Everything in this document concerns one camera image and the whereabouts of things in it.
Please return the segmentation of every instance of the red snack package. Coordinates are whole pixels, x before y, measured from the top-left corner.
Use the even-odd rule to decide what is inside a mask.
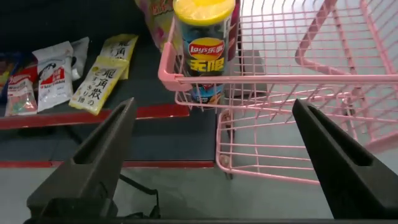
[[[37,67],[32,66],[10,76],[7,92],[6,116],[37,113],[33,82],[37,79]]]

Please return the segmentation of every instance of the lay's logo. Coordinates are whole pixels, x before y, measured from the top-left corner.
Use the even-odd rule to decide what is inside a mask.
[[[216,60],[223,52],[224,41],[216,38],[199,38],[189,44],[189,54],[198,60]]]

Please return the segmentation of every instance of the gray floor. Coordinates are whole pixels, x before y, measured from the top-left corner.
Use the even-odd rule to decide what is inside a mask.
[[[377,157],[398,173],[398,151]],[[2,223],[29,218],[26,199],[54,169],[0,169]],[[123,169],[122,173],[159,191],[165,218],[333,218],[322,189],[256,177],[226,180],[219,169]],[[149,213],[154,197],[119,181],[114,201],[119,215]]]

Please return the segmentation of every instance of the snack can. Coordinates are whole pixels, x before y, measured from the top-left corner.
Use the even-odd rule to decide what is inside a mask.
[[[175,0],[183,39],[184,69],[192,77],[221,76],[227,71],[228,38],[235,0]],[[217,104],[222,84],[194,85],[192,100]]]

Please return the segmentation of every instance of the white snack bag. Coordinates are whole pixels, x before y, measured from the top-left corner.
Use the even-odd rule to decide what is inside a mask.
[[[39,74],[37,112],[70,100],[72,89],[73,48],[69,41],[33,51]]]
[[[84,37],[70,43],[73,47],[72,81],[78,80],[83,76],[89,42],[90,39],[88,37]]]

